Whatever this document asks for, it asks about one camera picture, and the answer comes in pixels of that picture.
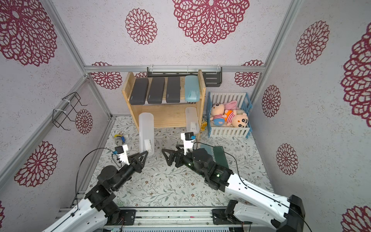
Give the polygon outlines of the teal pencil case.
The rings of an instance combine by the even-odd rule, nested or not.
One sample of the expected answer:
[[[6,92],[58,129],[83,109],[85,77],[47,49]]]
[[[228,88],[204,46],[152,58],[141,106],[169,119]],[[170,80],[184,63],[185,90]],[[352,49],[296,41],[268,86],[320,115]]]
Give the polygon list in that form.
[[[213,148],[209,145],[204,145],[204,144],[199,144],[200,145],[200,148],[203,148],[206,150],[206,152],[212,156],[212,158],[214,159],[214,151],[213,151]]]

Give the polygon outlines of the dark green pencil case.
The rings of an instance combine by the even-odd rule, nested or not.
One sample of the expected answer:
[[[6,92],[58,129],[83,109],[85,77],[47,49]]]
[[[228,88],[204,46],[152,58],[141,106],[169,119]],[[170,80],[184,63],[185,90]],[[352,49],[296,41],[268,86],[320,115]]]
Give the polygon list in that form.
[[[222,146],[215,146],[213,147],[214,159],[215,162],[225,168],[228,168],[228,161],[226,158],[225,151]]]

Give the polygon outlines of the clear pencil case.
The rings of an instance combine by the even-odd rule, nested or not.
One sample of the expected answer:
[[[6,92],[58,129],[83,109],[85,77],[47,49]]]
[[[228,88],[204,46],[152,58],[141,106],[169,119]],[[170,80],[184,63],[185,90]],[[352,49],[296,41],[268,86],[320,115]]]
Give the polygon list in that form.
[[[139,115],[139,151],[148,152],[151,157],[154,154],[154,116],[151,113]]]
[[[186,117],[187,132],[193,132],[194,134],[198,134],[200,131],[200,125],[199,125],[199,119],[197,115],[197,108],[187,107],[185,109],[185,117]]]

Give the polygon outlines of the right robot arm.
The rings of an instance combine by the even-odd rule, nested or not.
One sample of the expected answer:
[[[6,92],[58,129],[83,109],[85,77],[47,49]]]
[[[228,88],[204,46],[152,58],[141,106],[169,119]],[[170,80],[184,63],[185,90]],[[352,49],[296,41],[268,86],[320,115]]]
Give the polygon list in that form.
[[[224,217],[232,223],[251,222],[269,227],[277,232],[302,232],[305,226],[305,210],[302,199],[291,195],[285,197],[266,191],[248,181],[229,168],[214,162],[203,148],[194,151],[163,149],[162,154],[169,166],[186,166],[204,178],[214,190],[220,190],[253,206],[231,200]]]

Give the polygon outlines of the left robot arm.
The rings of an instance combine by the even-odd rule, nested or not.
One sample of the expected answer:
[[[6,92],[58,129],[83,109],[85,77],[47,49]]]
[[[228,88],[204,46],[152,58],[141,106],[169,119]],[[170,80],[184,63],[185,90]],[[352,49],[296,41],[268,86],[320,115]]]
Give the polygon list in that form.
[[[109,217],[118,216],[120,208],[114,202],[118,191],[134,173],[145,167],[148,151],[129,156],[129,164],[117,169],[106,166],[98,175],[97,184],[68,213],[45,229],[46,232],[93,232],[103,227]]]

